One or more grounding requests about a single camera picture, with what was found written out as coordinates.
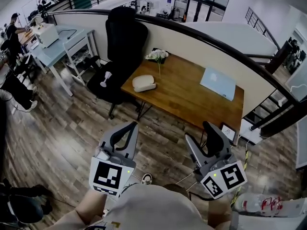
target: black pants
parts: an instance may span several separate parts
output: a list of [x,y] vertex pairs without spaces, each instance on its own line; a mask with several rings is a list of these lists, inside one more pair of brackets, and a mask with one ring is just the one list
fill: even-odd
[[25,110],[31,107],[32,102],[30,100],[33,97],[33,91],[28,90],[11,72],[1,88],[9,92]]

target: brown wooden tabletop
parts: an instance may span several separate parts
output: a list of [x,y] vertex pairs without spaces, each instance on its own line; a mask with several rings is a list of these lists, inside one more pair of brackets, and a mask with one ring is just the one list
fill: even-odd
[[[229,101],[200,85],[205,68],[175,55],[161,65],[144,60],[121,87],[123,91],[148,104],[160,108],[203,129],[203,121],[222,127],[222,123],[236,130],[237,144],[243,112],[244,90],[236,86],[235,97]],[[132,80],[140,75],[152,75],[154,90],[135,92]]]

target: wood plank flooring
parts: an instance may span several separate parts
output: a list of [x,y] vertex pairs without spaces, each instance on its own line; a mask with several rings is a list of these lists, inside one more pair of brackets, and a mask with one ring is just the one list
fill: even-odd
[[[85,79],[93,73],[86,72]],[[97,99],[86,87],[74,82],[62,69],[61,75],[71,86],[69,97],[56,82],[51,72],[40,75],[38,105],[30,113],[17,111],[10,115],[6,136],[4,177],[14,186],[42,184],[49,188],[56,200],[53,211],[33,225],[43,229],[75,207],[88,189],[90,159],[102,134],[116,124],[135,120],[133,105],[117,106],[115,118],[108,118],[110,104]],[[134,176],[141,178],[151,173],[154,183],[176,183],[192,173],[194,165],[188,155],[184,134],[189,132],[201,138],[201,130],[152,108],[138,122],[140,131],[134,160]],[[235,156],[245,160],[244,140],[232,149]],[[248,183],[242,192],[270,193],[284,199],[296,198],[300,193],[300,174],[295,171],[296,126],[262,141],[256,146],[248,144]],[[195,179],[188,177],[179,183],[189,188]],[[204,194],[196,184],[192,192]],[[204,220],[206,202],[192,199]]]

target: white chair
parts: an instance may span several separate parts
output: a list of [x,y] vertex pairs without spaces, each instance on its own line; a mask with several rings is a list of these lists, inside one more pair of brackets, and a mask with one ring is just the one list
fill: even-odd
[[84,61],[84,59],[90,55],[91,57],[93,57],[93,53],[92,53],[92,49],[91,49],[91,45],[90,42],[88,40],[87,35],[85,36],[77,36],[77,37],[73,37],[72,39],[68,40],[67,42],[63,43],[64,49],[66,51],[67,57],[66,59],[64,59],[62,61],[62,63],[71,69],[74,69],[77,76],[74,76],[72,74],[72,77],[75,78],[76,80],[80,81],[84,86],[85,86],[85,82],[82,79],[82,75],[84,74],[84,72],[86,70],[83,70],[82,72],[79,72],[77,69],[77,65],[81,62]]

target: white table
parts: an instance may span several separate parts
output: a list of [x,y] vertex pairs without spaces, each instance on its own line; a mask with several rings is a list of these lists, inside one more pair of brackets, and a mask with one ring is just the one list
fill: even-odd
[[83,38],[88,37],[89,41],[91,42],[91,50],[93,54],[98,55],[96,46],[94,44],[93,30],[70,25],[57,25],[56,30],[59,33],[59,39],[57,41],[55,41],[47,48],[42,48],[40,45],[38,45],[35,49],[30,49],[30,52],[36,63],[42,68],[43,72],[46,74],[47,71],[43,67],[42,63],[51,70],[51,72],[56,77],[57,81],[59,81],[59,83],[65,89],[67,94],[69,96],[72,96],[71,90],[65,84],[64,80],[58,74],[57,70],[54,68],[54,64],[66,55],[63,43],[66,43],[73,39],[75,40],[76,38],[82,40]]

